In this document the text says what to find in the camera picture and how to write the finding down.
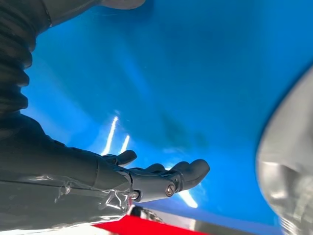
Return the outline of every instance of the screw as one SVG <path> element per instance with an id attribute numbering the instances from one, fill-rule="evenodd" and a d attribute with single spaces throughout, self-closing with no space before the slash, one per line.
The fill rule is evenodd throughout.
<path id="1" fill-rule="evenodd" d="M 137 191 L 132 192 L 130 194 L 130 198 L 133 199 L 133 200 L 136 200 L 136 199 L 139 198 L 139 192 L 137 192 Z"/>
<path id="2" fill-rule="evenodd" d="M 173 196 L 173 194 L 175 193 L 175 186 L 173 184 L 168 185 L 165 193 L 167 197 Z"/>

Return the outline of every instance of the plastic wrap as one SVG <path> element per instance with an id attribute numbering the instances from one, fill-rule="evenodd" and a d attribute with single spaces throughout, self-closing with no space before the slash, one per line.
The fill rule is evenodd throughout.
<path id="1" fill-rule="evenodd" d="M 130 189 L 100 190 L 61 176 L 0 180 L 0 231 L 24 235 L 119 220 L 130 207 Z"/>

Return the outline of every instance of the red stripe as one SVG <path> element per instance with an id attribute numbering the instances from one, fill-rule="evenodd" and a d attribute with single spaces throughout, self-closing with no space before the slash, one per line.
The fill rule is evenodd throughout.
<path id="1" fill-rule="evenodd" d="M 95 227 L 119 235 L 204 235 L 174 226 L 127 215 L 120 221 L 95 225 Z"/>

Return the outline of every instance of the silver metal object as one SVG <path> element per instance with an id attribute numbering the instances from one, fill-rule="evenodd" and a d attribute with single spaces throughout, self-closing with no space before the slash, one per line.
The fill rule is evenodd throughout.
<path id="1" fill-rule="evenodd" d="M 139 198 L 139 196 L 140 196 L 140 193 L 137 191 L 133 191 L 130 194 L 130 198 L 133 200 Z"/>
<path id="2" fill-rule="evenodd" d="M 286 235 L 313 234 L 313 68 L 269 122 L 259 146 L 259 184 Z"/>
<path id="3" fill-rule="evenodd" d="M 175 185 L 170 184 L 170 185 L 167 186 L 165 193 L 167 194 L 167 196 L 171 197 L 175 193 L 175 190 L 176 190 Z"/>

